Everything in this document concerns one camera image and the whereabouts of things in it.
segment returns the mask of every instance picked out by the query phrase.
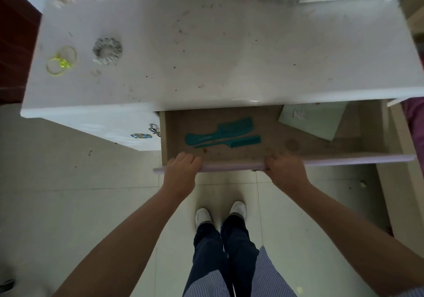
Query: purple cloth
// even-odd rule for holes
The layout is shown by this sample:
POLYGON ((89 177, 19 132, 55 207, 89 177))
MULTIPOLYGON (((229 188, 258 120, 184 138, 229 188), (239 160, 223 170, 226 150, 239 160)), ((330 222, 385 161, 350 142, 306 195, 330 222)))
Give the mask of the purple cloth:
POLYGON ((402 102, 409 131, 424 175, 424 97, 413 97, 402 102))

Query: white tile floor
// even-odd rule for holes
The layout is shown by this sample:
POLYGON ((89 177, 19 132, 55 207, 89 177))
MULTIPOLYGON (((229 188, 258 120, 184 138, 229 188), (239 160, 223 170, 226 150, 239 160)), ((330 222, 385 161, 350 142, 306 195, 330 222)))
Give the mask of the white tile floor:
MULTIPOLYGON (((30 290, 57 289, 162 184, 152 173, 160 152, 138 152, 42 119, 24 119, 18 105, 0 107, 0 140, 0 264, 30 290)), ((380 227, 388 225, 374 166, 307 172, 322 191, 380 227)), ((269 181, 252 171, 199 174, 132 296, 180 296, 194 252, 195 210, 206 206, 219 226, 237 199, 246 202, 252 241, 267 248, 299 296, 374 296, 314 221, 269 181)))

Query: blue striped shirt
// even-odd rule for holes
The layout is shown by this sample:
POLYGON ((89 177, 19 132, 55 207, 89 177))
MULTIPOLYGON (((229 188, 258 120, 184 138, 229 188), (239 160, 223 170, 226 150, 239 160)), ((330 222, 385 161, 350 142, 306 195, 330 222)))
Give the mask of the blue striped shirt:
MULTIPOLYGON (((251 297, 296 297, 294 291, 273 266, 262 246, 256 259, 251 297)), ((230 297, 219 270, 196 280, 183 297, 230 297)), ((406 291, 397 297, 424 297, 424 287, 406 291)))

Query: dark blue pants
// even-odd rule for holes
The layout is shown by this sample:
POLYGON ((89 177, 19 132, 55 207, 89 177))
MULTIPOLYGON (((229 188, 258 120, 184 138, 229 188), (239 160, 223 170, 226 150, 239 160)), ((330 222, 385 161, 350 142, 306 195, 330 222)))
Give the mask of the dark blue pants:
POLYGON ((231 297, 249 297, 259 250, 249 239, 244 220, 230 215, 222 224, 221 234, 210 223, 197 229, 194 237, 193 267, 184 294, 192 283, 219 270, 231 297))

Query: forearm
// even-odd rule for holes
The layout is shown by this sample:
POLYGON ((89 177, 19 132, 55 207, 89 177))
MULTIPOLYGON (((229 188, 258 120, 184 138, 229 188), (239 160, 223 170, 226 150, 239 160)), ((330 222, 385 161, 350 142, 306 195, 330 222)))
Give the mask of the forearm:
POLYGON ((129 296, 179 203, 160 189, 82 260, 54 296, 129 296))
POLYGON ((375 225, 312 185, 288 195, 377 294, 395 295, 424 286, 424 259, 375 225))

